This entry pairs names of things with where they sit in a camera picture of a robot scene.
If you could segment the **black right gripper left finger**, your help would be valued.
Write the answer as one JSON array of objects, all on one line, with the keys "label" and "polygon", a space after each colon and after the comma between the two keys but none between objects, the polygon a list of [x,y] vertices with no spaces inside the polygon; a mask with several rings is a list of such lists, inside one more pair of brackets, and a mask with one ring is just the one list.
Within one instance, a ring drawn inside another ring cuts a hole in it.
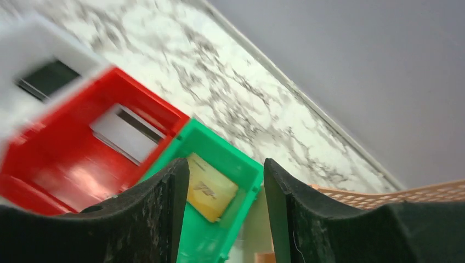
[{"label": "black right gripper left finger", "polygon": [[188,185],[188,162],[176,158],[80,213],[2,205],[1,262],[176,262]]}]

